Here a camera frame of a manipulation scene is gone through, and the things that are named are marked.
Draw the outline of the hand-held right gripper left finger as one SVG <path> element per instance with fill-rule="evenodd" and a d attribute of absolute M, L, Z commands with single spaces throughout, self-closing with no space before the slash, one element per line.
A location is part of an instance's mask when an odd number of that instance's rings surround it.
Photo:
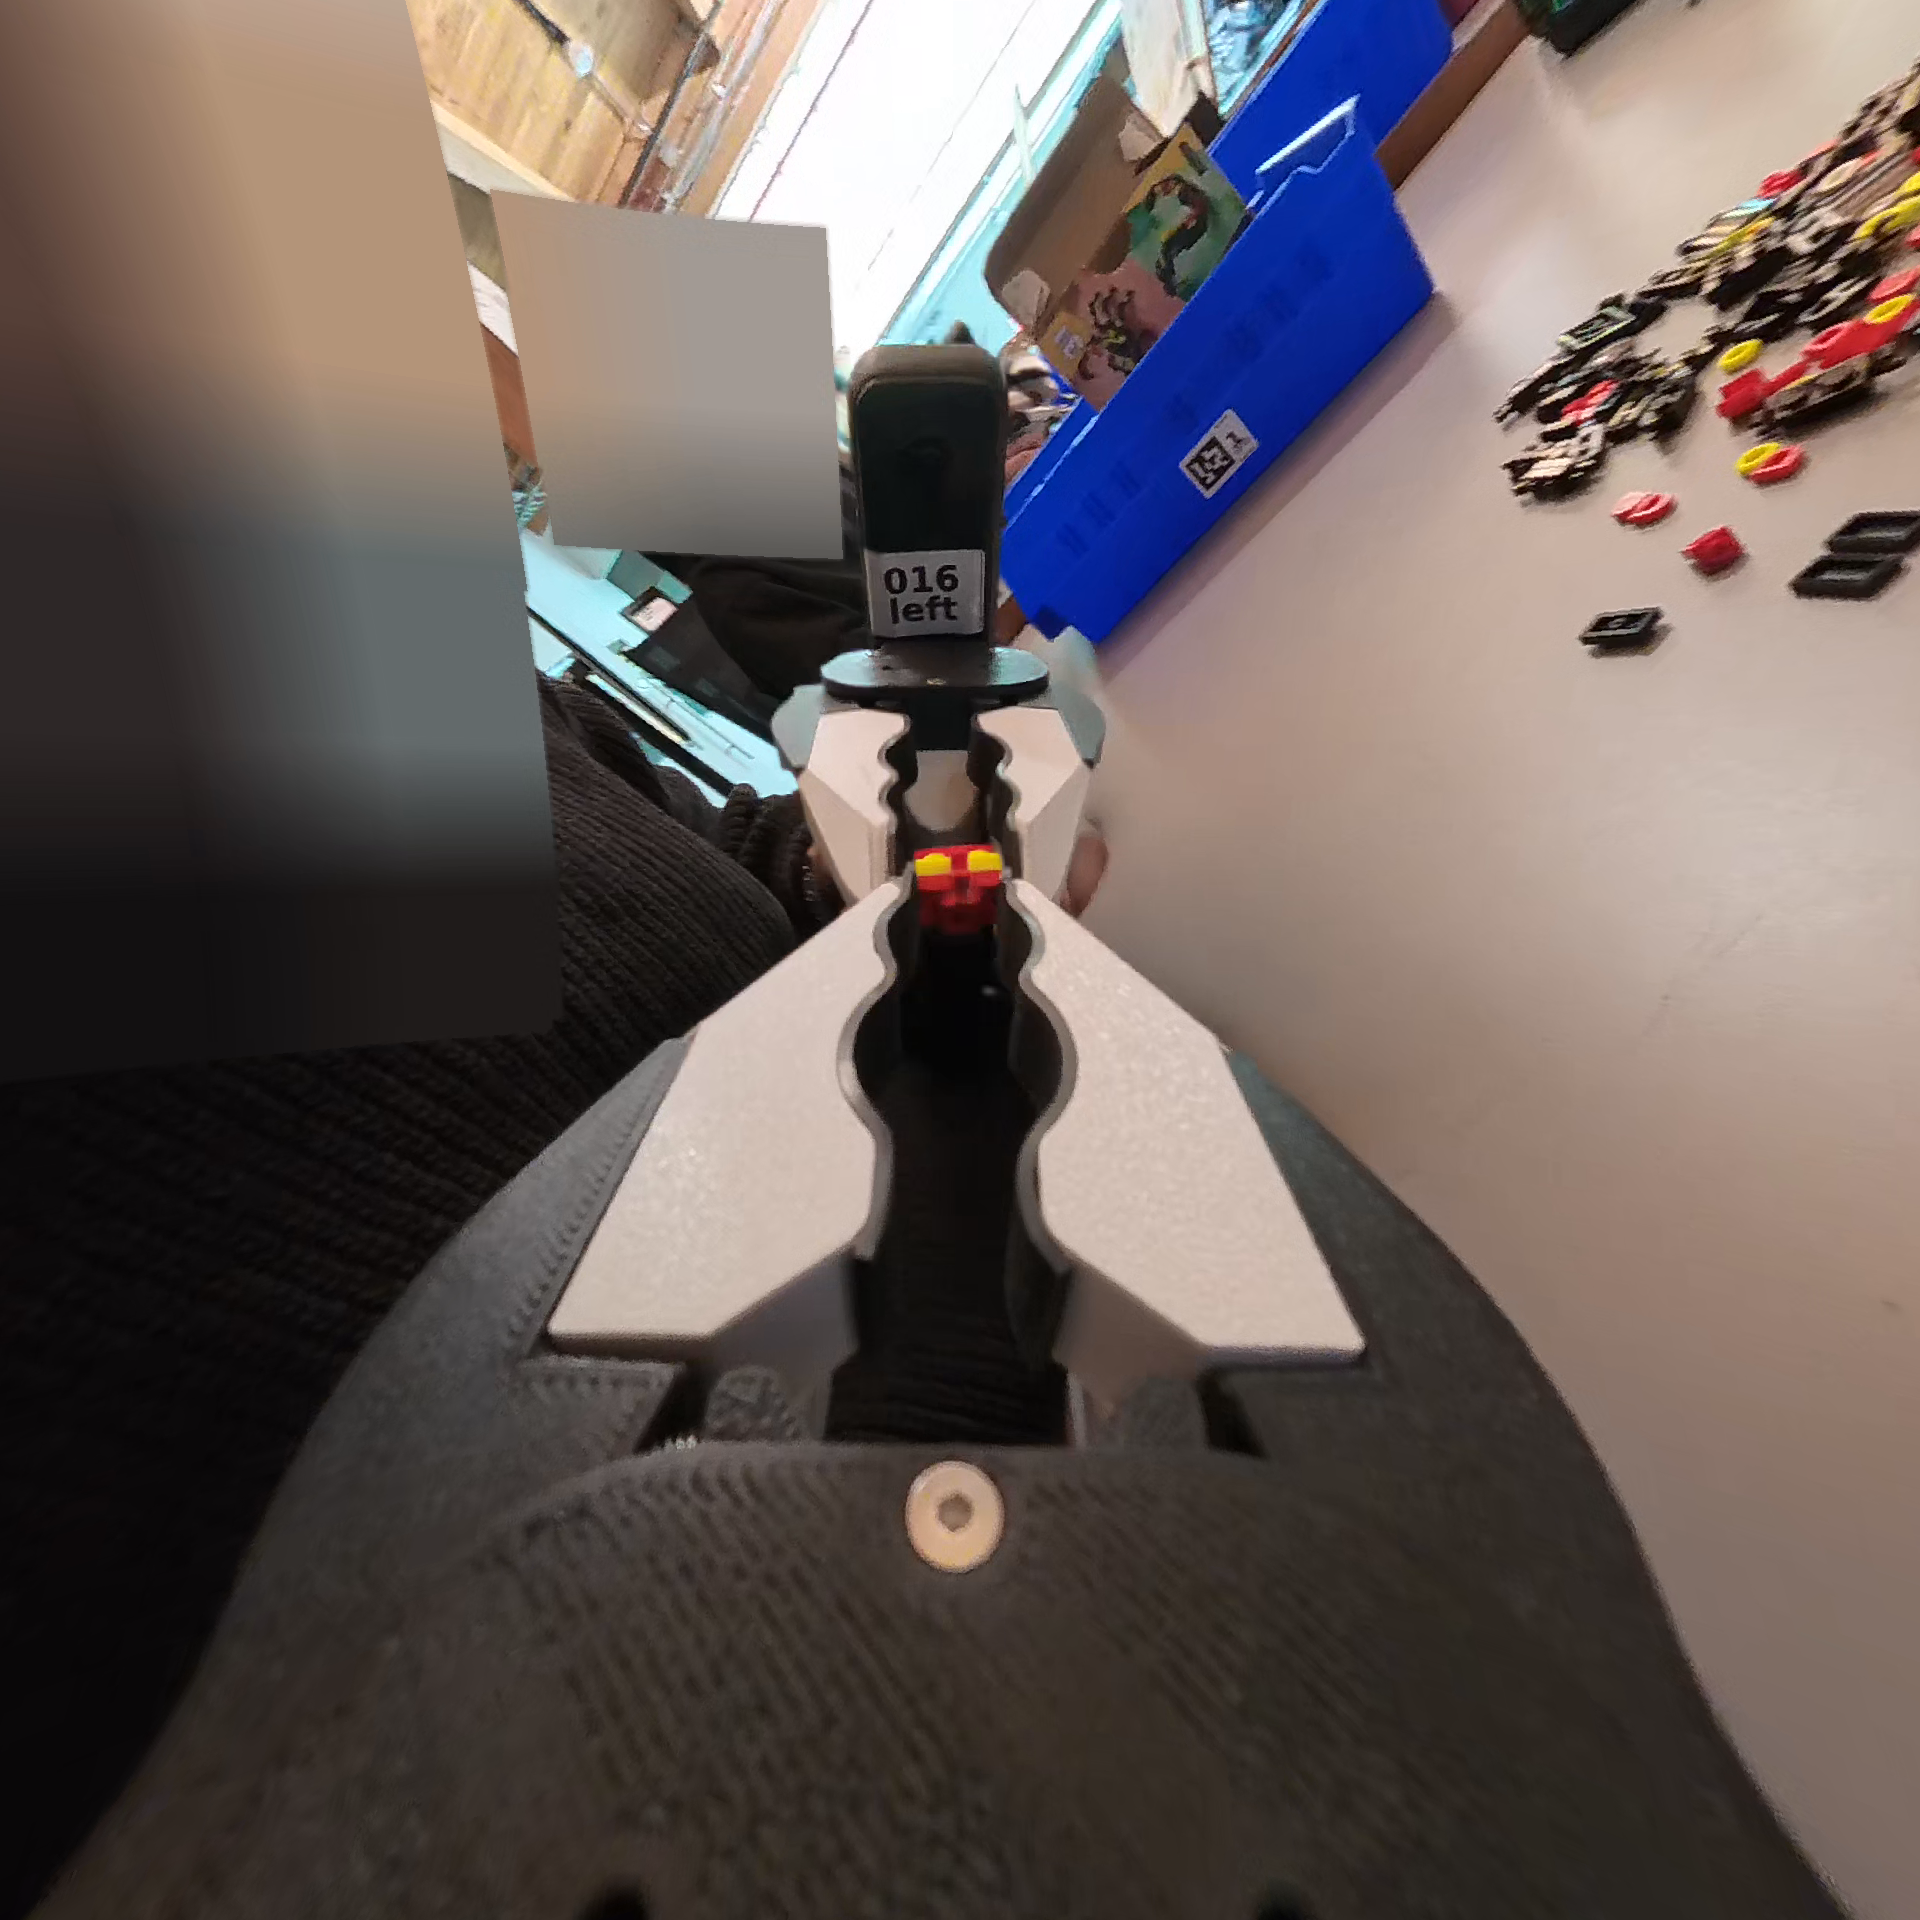
<path fill-rule="evenodd" d="M 892 1195 L 857 1031 L 899 980 L 904 906 L 888 880 L 694 1030 L 547 1321 L 558 1353 L 760 1368 L 827 1430 Z"/>

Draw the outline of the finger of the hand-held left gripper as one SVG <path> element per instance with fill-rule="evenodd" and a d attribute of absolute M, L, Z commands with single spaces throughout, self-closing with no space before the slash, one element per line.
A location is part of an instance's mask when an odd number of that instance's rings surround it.
<path fill-rule="evenodd" d="M 882 710 L 824 710 L 800 768 L 814 856 L 846 906 L 899 880 L 908 856 L 911 724 Z"/>
<path fill-rule="evenodd" d="M 979 713 L 972 779 L 986 844 L 1010 876 L 1060 900 L 1089 800 L 1089 760 L 1068 720 L 1056 710 Z"/>

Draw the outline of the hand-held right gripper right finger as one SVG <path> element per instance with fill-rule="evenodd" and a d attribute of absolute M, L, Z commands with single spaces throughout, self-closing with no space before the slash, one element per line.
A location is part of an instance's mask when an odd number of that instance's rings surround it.
<path fill-rule="evenodd" d="M 1048 1355 L 1102 1414 L 1151 1380 L 1356 1364 L 1356 1313 L 1217 1034 L 1038 886 L 1009 910 Z"/>

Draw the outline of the yellow red lego car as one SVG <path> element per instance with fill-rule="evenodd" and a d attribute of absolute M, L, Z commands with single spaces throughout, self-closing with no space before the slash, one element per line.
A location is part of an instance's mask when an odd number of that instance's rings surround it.
<path fill-rule="evenodd" d="M 1003 860 L 994 846 L 926 848 L 913 864 L 920 930 L 945 942 L 987 937 L 1003 898 Z"/>

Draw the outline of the pile of lego pieces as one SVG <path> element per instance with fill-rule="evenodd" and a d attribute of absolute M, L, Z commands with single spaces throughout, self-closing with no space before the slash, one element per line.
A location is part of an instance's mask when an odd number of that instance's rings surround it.
<path fill-rule="evenodd" d="M 1745 435 L 1745 484 L 1796 479 L 1810 431 L 1915 366 L 1915 150 L 1910 67 L 1561 331 L 1495 409 L 1502 431 L 1527 431 L 1502 459 L 1510 494 L 1527 507 L 1585 496 L 1622 449 L 1666 449 L 1702 412 Z"/>

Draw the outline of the person's left forearm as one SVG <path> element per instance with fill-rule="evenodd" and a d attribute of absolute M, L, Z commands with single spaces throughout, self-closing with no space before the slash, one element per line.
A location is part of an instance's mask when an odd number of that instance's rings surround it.
<path fill-rule="evenodd" d="M 735 787 L 718 811 L 716 844 L 770 895 L 800 942 L 846 910 L 796 792 L 769 799 Z"/>

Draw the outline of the cardboard lego box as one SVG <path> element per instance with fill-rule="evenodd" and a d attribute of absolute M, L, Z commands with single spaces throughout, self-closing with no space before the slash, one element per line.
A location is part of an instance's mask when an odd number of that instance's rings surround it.
<path fill-rule="evenodd" d="M 1098 79 L 987 251 L 998 305 L 1094 409 L 1142 371 L 1252 220 L 1212 158 L 1220 126 L 1208 91 L 1161 131 Z"/>

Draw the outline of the blue bin with white tag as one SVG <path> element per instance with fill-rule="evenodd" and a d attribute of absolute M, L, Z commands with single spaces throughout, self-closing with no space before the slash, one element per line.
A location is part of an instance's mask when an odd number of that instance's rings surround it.
<path fill-rule="evenodd" d="M 1258 171 L 1187 312 L 1015 480 L 999 575 L 1044 639 L 1105 643 L 1433 297 L 1359 97 Z"/>

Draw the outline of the person's black sweater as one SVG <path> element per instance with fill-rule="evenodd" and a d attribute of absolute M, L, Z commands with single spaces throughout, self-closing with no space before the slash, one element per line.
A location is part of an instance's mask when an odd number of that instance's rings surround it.
<path fill-rule="evenodd" d="M 417 1272 L 798 942 L 718 811 L 539 686 L 560 1017 L 6 1087 L 2 1897 L 36 1906 L 164 1723 L 322 1402 Z"/>

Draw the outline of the blue plastic bin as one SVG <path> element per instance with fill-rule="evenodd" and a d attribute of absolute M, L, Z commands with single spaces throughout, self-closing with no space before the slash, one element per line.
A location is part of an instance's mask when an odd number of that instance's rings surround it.
<path fill-rule="evenodd" d="M 1316 6 L 1228 115 L 1212 158 L 1241 193 L 1258 169 L 1344 103 L 1382 147 L 1455 55 L 1435 2 Z"/>

